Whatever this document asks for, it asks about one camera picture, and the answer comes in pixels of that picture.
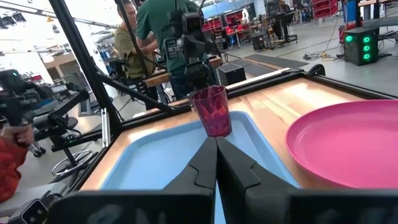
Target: cable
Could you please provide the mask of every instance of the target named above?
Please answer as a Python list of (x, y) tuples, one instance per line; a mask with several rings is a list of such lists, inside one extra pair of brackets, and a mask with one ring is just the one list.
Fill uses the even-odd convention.
[[(333, 49), (336, 49), (336, 48), (338, 48), (338, 47), (340, 46), (340, 43), (339, 43), (336, 47), (329, 48), (330, 42), (331, 42), (331, 40), (333, 39), (333, 34), (335, 34), (336, 27), (337, 27), (337, 22), (338, 22), (339, 18), (340, 18), (340, 17), (337, 17), (337, 19), (336, 19), (335, 25), (333, 26), (333, 32), (331, 33), (331, 36), (330, 36), (330, 38), (329, 38), (329, 41), (328, 41), (328, 44), (326, 45), (325, 50), (323, 50), (323, 51), (321, 51), (321, 52), (320, 52), (320, 51), (318, 51), (318, 52), (307, 52), (307, 53), (305, 53), (304, 56), (303, 56), (303, 58), (304, 58), (305, 60), (314, 61), (314, 60), (317, 60), (317, 59), (320, 59), (320, 58), (321, 58), (321, 60), (322, 60), (323, 62), (328, 62), (328, 61), (334, 61), (334, 62), (336, 62), (336, 61), (339, 61), (339, 60), (341, 60), (341, 59), (343, 58), (343, 57), (337, 57), (337, 56), (336, 56), (336, 57), (333, 57), (333, 56), (331, 56), (330, 54), (327, 54), (327, 51), (328, 51), (328, 50), (333, 50)], [(345, 19), (345, 21), (346, 21), (346, 24), (345, 24), (345, 26), (344, 26), (343, 31), (339, 34), (338, 39), (340, 39), (340, 37), (344, 34), (344, 32), (345, 32), (346, 29), (347, 29), (347, 25), (348, 25), (348, 13), (346, 13), (346, 19)]]

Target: wooden tabletop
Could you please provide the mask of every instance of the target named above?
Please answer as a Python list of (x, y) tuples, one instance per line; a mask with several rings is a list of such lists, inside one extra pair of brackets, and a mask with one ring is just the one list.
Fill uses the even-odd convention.
[[(223, 63), (223, 60), (219, 56), (217, 56), (213, 59), (210, 59), (209, 63), (212, 67), (219, 67)], [(158, 72), (155, 72), (152, 75), (157, 75), (158, 73), (162, 73), (162, 72), (165, 72), (165, 70), (164, 69), (158, 70)], [(169, 80), (170, 80), (170, 74), (165, 73), (165, 74), (157, 75), (152, 78), (148, 78), (147, 80), (145, 80), (145, 83), (147, 84), (148, 87), (151, 87), (151, 86), (156, 86), (156, 85), (159, 85), (162, 83), (167, 83)]]
[[(362, 99), (301, 78), (234, 98), (229, 101), (229, 107), (230, 110), (245, 111), (250, 115), (302, 187), (324, 189), (329, 187), (326, 183), (315, 180), (296, 166), (285, 147), (286, 131), (305, 113), (328, 105), (358, 100)], [(150, 133), (197, 119), (196, 113), (189, 112), (123, 132), (81, 189), (99, 189), (123, 150), (131, 142)]]

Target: purple cup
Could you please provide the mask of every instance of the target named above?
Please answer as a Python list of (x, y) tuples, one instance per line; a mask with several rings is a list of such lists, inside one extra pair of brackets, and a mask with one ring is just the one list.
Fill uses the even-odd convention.
[(210, 86), (193, 94), (192, 103), (207, 136), (227, 136), (232, 131), (224, 86)]

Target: man's hair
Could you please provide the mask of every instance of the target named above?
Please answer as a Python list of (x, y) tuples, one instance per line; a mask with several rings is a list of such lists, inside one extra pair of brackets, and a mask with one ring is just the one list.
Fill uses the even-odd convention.
[(122, 3), (125, 5), (125, 4), (134, 4), (134, 3), (132, 3), (132, 1), (130, 1), (130, 0), (122, 0)]

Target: pink plate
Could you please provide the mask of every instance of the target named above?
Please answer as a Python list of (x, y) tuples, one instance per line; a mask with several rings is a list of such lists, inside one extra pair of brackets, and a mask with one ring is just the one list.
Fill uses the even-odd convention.
[(312, 111), (291, 125), (286, 146), (317, 177), (354, 188), (398, 188), (398, 100)]

